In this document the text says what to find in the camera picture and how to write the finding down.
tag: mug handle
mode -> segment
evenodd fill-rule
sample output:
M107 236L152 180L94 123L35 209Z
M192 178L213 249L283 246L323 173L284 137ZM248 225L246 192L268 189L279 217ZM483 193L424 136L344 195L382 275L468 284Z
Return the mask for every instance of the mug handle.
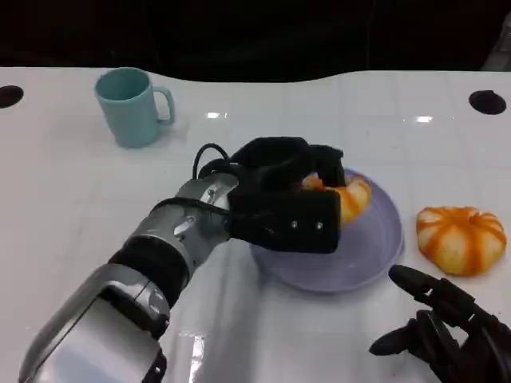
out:
M167 99L168 118L158 117L158 122L160 122L160 124L165 124L165 125L172 124L174 122L174 100L172 99L172 94L170 93L170 90L168 90L167 88L164 88L163 86L153 86L153 92L161 93Z

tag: black hole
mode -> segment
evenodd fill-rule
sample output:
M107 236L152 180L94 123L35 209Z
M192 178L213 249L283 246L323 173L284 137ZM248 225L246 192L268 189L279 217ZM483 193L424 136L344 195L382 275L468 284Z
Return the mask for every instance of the black hole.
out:
M505 100L493 90L479 90L472 93L469 103L478 112L491 115L501 114L507 107Z
M23 98L23 89L16 85L7 85L0 88L0 109L9 108Z

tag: dark wall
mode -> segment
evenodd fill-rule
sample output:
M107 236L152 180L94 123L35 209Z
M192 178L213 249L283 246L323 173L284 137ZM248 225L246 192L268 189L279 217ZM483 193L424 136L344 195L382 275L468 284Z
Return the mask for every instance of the dark wall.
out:
M133 65L203 81L478 70L509 0L21 0L0 65Z

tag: orange-white striped food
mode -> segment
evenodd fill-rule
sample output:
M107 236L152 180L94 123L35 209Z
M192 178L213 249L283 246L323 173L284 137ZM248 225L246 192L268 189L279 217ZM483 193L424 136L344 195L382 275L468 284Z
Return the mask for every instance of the orange-white striped food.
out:
M330 188L325 186L318 176L308 176L303 180L302 187L307 190L337 192L341 198L341 224L358 217L370 202L370 186L362 177L348 179L346 187Z
M487 271L504 253L498 218L475 207L426 207L417 216L420 251L447 274Z

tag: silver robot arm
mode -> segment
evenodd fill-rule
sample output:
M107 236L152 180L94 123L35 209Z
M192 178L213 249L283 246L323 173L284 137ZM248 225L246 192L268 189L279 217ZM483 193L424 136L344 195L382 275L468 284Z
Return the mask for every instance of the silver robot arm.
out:
M229 209L229 174L188 181L176 197ZM229 239L225 217L190 204L158 204L125 245L41 329L20 383L160 382L159 337L197 267Z

